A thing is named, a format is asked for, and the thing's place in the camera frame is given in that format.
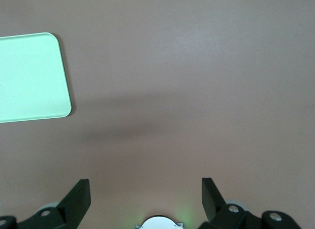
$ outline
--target metal screw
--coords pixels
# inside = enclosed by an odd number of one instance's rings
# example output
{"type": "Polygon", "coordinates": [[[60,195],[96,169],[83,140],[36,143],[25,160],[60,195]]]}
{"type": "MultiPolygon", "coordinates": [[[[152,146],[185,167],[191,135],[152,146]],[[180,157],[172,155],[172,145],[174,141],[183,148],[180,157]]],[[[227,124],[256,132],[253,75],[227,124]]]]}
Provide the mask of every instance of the metal screw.
{"type": "Polygon", "coordinates": [[[238,213],[239,212],[238,207],[236,207],[235,205],[230,205],[228,207],[228,210],[230,210],[232,213],[238,213]]]}
{"type": "Polygon", "coordinates": [[[277,222],[282,221],[282,217],[278,213],[271,213],[269,216],[277,222]]]}
{"type": "Polygon", "coordinates": [[[45,210],[45,211],[43,211],[40,215],[42,216],[42,217],[46,217],[47,215],[49,215],[50,214],[50,210],[45,210]]]}
{"type": "Polygon", "coordinates": [[[2,219],[2,220],[0,221],[0,226],[3,226],[4,224],[6,224],[6,219],[2,219]]]}

